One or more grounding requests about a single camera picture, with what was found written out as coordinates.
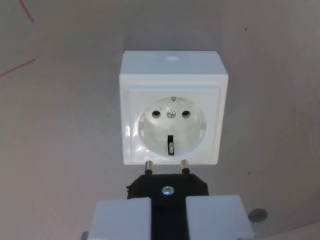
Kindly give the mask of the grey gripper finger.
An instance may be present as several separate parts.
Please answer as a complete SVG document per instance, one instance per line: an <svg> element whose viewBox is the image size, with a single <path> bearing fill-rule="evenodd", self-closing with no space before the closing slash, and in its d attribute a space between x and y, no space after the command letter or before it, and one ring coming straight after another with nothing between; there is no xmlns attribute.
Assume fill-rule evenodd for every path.
<svg viewBox="0 0 320 240"><path fill-rule="evenodd" d="M188 196L191 240L254 240L255 234L238 195Z"/></svg>
<svg viewBox="0 0 320 240"><path fill-rule="evenodd" d="M152 238L151 199L99 201L88 238L90 240L150 240Z"/></svg>

